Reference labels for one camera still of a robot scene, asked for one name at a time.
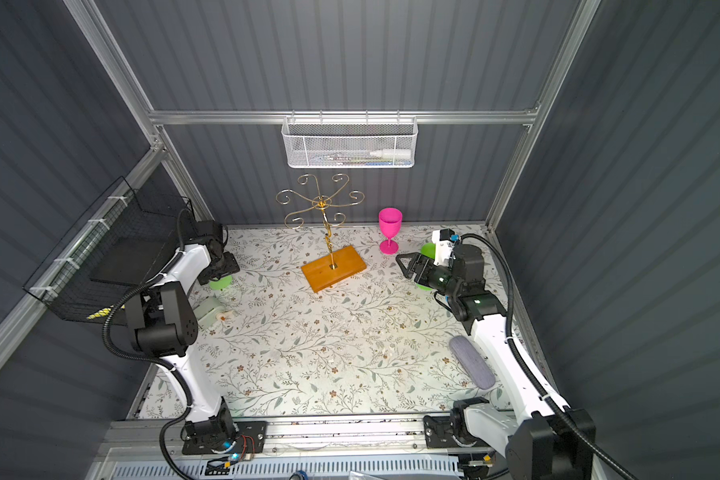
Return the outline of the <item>gold wire glass rack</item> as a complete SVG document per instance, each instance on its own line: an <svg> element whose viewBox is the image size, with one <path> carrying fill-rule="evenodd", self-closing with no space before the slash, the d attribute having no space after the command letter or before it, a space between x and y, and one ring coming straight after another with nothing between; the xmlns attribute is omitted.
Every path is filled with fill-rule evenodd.
<svg viewBox="0 0 720 480"><path fill-rule="evenodd" d="M317 176L311 173L300 175L297 183L301 187L306 187L312 182L316 191L314 196L307 196L291 188L283 189L276 194L276 201L282 206L290 205L296 198L307 202L306 208L294 210L285 215L283 224L290 230L299 230L306 224L303 218L305 214L312 212L320 214L327 255L301 267L301 271L314 293L333 287L367 268L365 261L352 245L336 249L333 244L335 231L346 222L343 209L362 204L366 196L359 190L352 190L347 192L348 202L336 203L335 200L339 194L346 192L350 177L345 173L337 173L331 177L331 180L338 185L331 194L322 192Z"/></svg>

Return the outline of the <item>pink wine glass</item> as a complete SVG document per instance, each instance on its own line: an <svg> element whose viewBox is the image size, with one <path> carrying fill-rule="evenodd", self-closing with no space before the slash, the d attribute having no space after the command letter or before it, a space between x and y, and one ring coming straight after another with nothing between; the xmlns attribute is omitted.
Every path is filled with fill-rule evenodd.
<svg viewBox="0 0 720 480"><path fill-rule="evenodd" d="M384 208L379 212L378 221L380 231L385 237L379 245L380 251L385 255L395 255L399 245L394 241L394 237L402 227L403 214L393 207Z"/></svg>

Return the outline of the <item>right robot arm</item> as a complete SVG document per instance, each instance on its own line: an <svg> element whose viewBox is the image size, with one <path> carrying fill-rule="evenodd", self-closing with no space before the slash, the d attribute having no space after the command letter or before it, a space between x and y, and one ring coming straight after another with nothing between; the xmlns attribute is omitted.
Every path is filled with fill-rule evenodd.
<svg viewBox="0 0 720 480"><path fill-rule="evenodd" d="M478 358L497 373L514 411L490 403L455 403L451 429L462 444L482 441L506 461L514 479L589 479L595 436L592 418L572 409L540 373L512 334L513 314L485 286L479 247L462 241L438 247L435 258L412 252L396 263L407 279L443 295L452 315L477 346Z"/></svg>

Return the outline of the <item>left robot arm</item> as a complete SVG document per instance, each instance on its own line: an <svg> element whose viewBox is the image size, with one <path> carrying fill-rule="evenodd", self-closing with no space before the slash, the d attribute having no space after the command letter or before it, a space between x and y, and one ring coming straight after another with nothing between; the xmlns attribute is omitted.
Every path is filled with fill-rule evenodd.
<svg viewBox="0 0 720 480"><path fill-rule="evenodd" d="M183 420L185 450L222 453L237 446L238 430L194 346L199 323L188 292L196 282L205 285L239 267L225 250L220 223L200 221L196 231L161 265L156 282L125 303L125 315L132 348L163 361L160 370L188 409Z"/></svg>

